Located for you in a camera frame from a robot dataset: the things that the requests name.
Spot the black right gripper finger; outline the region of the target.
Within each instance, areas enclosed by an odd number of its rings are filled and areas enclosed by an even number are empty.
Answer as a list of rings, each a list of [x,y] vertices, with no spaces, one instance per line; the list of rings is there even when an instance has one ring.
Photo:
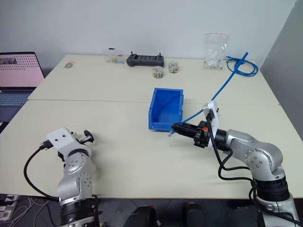
[[[172,129],[175,132],[198,132],[198,131],[200,131],[200,129],[196,125],[189,124],[189,123],[181,123],[181,122],[172,124]]]
[[[192,138],[192,139],[197,134],[197,130],[196,129],[186,128],[186,127],[173,127],[172,129],[177,134],[185,136],[185,137],[189,137],[189,138]]]

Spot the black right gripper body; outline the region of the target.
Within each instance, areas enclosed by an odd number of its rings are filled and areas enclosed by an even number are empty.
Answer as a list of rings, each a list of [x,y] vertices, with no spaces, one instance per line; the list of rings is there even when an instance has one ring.
[[[194,136],[194,145],[197,147],[205,148],[208,147],[210,140],[210,131],[206,121],[201,121],[196,129]]]

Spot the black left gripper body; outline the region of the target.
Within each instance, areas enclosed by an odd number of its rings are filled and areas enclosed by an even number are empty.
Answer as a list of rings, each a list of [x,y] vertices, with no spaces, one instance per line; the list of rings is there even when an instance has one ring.
[[[88,131],[88,130],[85,130],[84,132],[84,138],[81,138],[77,133],[75,132],[71,132],[72,136],[77,140],[78,143],[80,144],[85,144],[87,142],[90,142],[90,143],[93,143],[94,142],[94,137],[93,137],[93,134]]]

